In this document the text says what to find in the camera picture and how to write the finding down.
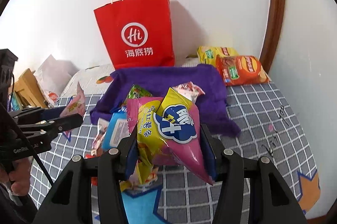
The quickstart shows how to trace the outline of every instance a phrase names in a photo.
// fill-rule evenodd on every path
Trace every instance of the blue snack package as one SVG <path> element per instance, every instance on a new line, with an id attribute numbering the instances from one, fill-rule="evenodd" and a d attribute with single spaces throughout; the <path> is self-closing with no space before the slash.
<path id="1" fill-rule="evenodd" d="M 126 113 L 123 111 L 115 112 L 112 115 L 102 143 L 104 151 L 117 147 L 122 138 L 130 135 L 126 118 Z"/>

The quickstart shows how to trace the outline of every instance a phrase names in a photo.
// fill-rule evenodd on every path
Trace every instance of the cartoon logo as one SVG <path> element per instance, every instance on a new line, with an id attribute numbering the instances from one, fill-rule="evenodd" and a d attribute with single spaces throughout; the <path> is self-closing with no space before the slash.
<path id="1" fill-rule="evenodd" d="M 178 143 L 188 143 L 197 137 L 194 121 L 186 106 L 170 105 L 164 110 L 164 117 L 155 113 L 154 121 L 158 131 L 164 138 L 173 139 Z"/>
<path id="2" fill-rule="evenodd" d="M 146 43 L 148 32 L 140 23 L 128 23 L 122 29 L 122 40 L 134 48 L 140 47 Z"/>

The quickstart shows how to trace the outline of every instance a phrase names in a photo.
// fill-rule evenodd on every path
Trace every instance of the orange chip bag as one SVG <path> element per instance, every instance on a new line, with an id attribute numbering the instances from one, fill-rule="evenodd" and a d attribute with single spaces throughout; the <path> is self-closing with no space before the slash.
<path id="1" fill-rule="evenodd" d="M 227 86 L 269 82 L 261 63 L 254 56 L 217 56 L 215 67 Z"/>

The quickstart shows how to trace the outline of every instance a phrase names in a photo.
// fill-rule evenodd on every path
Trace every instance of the checkered bedsheet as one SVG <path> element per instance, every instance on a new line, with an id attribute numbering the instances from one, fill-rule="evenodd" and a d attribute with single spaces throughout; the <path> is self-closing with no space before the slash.
<path id="1" fill-rule="evenodd" d="M 311 178 L 316 164 L 302 128 L 288 102 L 273 83 L 228 87 L 227 113 L 241 128 L 237 138 L 216 135 L 226 148 L 246 158 L 269 157 L 299 198 L 297 171 Z M 90 153 L 97 126 L 90 124 L 89 111 L 102 95 L 86 96 L 87 112 L 83 125 L 74 129 L 71 141 L 59 135 L 52 149 L 40 154 L 53 180 L 57 178 L 73 155 Z M 70 98 L 61 98 L 66 105 Z M 274 149 L 273 156 L 268 153 Z M 39 207 L 50 184 L 36 162 L 31 172 L 30 195 Z M 158 213 L 171 223 L 209 224 L 217 206 L 221 183 L 210 186 L 183 166 L 163 166 L 158 180 L 150 187 L 162 185 Z M 249 179 L 245 179 L 241 223 L 247 223 L 249 213 Z M 99 214 L 97 187 L 92 187 L 93 218 Z"/>

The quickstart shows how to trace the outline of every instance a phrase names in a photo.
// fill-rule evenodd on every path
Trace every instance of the black cable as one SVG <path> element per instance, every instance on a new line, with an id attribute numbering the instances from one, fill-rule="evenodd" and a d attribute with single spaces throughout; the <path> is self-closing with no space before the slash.
<path id="1" fill-rule="evenodd" d="M 13 87 L 12 87 L 12 93 L 11 93 L 11 98 L 9 100 L 9 107 L 11 108 L 11 103 L 12 103 L 12 98 L 13 98 L 13 92 L 14 92 L 14 83 L 15 83 L 15 80 L 14 80 L 14 74 L 12 73 L 12 79 L 13 79 Z"/>
<path id="2" fill-rule="evenodd" d="M 14 130 L 14 132 L 18 135 L 18 137 L 27 146 L 28 150 L 32 153 L 33 158 L 35 159 L 35 161 L 37 162 L 37 164 L 40 166 L 42 172 L 47 177 L 50 185 L 53 186 L 54 182 L 53 182 L 52 178 L 50 177 L 47 169 L 43 165 L 41 159 L 37 155 L 36 151 L 34 150 L 34 148 L 32 147 L 32 145 L 30 144 L 29 140 L 27 140 L 25 134 L 21 131 L 21 129 L 19 128 L 19 126 L 17 126 L 17 124 L 14 121 L 14 119 L 12 119 L 12 117 L 10 116 L 10 114 L 7 112 L 7 110 L 5 109 L 5 107 L 1 103 L 0 103 L 0 115 L 3 118 L 3 120 L 6 121 L 9 124 L 10 128 L 12 130 Z"/>

